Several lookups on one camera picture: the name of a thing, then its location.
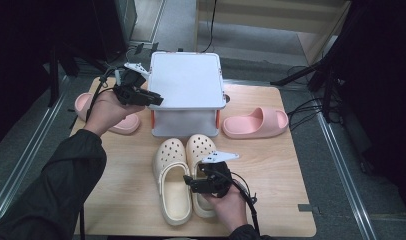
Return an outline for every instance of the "aluminum rail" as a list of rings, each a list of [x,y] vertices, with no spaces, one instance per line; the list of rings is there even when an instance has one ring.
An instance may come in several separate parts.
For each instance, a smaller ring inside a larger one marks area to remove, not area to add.
[[[12,202],[23,178],[28,172],[29,167],[34,161],[35,155],[39,150],[48,130],[50,129],[54,119],[59,112],[60,106],[65,100],[66,89],[70,86],[71,80],[65,76],[61,82],[61,94],[52,108],[47,109],[40,124],[34,132],[31,140],[23,151],[16,166],[6,181],[3,189],[0,191],[0,218],[4,215],[10,203]]]

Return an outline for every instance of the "clog strap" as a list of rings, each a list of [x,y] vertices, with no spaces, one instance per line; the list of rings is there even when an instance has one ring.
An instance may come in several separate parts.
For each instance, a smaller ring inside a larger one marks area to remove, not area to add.
[[[251,115],[262,119],[262,124],[257,130],[257,132],[262,133],[262,135],[269,136],[273,130],[278,129],[278,117],[275,109],[270,107],[258,107]]]

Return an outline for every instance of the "pink slide sandal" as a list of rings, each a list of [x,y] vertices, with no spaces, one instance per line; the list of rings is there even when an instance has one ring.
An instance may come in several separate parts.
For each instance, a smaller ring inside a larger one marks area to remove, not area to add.
[[[85,121],[87,117],[87,110],[90,108],[93,95],[92,93],[83,93],[76,98],[75,112],[82,121]],[[116,124],[116,126],[111,127],[109,131],[128,135],[134,132],[138,126],[140,126],[140,118],[134,113],[126,116],[124,120]]]
[[[258,107],[249,115],[226,118],[222,125],[224,133],[234,139],[274,137],[287,127],[287,114],[272,107]]]

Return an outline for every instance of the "cream clog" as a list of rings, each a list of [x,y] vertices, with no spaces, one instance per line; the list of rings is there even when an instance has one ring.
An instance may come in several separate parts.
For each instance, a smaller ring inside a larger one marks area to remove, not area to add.
[[[160,145],[153,159],[153,174],[165,221],[173,226],[184,224],[192,213],[189,187],[183,179],[190,171],[184,145],[179,139],[171,138]]]
[[[191,169],[193,179],[206,178],[206,175],[200,171],[198,164],[214,151],[216,151],[215,143],[205,135],[195,134],[188,139],[186,146],[187,163]],[[194,212],[199,217],[210,218],[216,216],[212,205],[200,193],[192,193],[192,199]]]

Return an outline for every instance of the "box lid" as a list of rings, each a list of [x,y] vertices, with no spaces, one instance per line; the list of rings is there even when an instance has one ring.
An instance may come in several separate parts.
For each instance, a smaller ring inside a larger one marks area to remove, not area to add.
[[[152,110],[222,109],[225,107],[219,56],[214,53],[155,52],[148,90],[160,94]]]

